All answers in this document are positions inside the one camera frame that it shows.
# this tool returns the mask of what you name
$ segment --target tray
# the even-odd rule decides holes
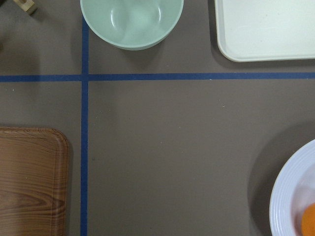
[[[215,0],[218,46],[232,61],[315,58],[314,0]]]
[[[67,171],[62,133],[0,127],[0,235],[64,236]]]

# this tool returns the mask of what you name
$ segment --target white plate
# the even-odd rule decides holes
[[[273,236],[301,236],[305,208],[315,202],[315,140],[294,153],[280,171],[269,208]]]
[[[215,0],[218,45],[233,61],[315,58],[315,0]]]

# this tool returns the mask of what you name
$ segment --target orange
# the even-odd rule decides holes
[[[315,203],[308,206],[304,211],[301,229],[303,236],[315,236]]]

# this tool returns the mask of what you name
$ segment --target bowl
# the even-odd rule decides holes
[[[302,236],[306,207],[315,203],[315,140],[295,152],[281,169],[270,199],[273,236]]]
[[[174,29],[184,0],[81,0],[91,30],[106,42],[126,50],[150,48]]]

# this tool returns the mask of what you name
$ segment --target brown wooden tray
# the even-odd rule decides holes
[[[62,133],[0,127],[0,236],[64,236],[67,172]]]

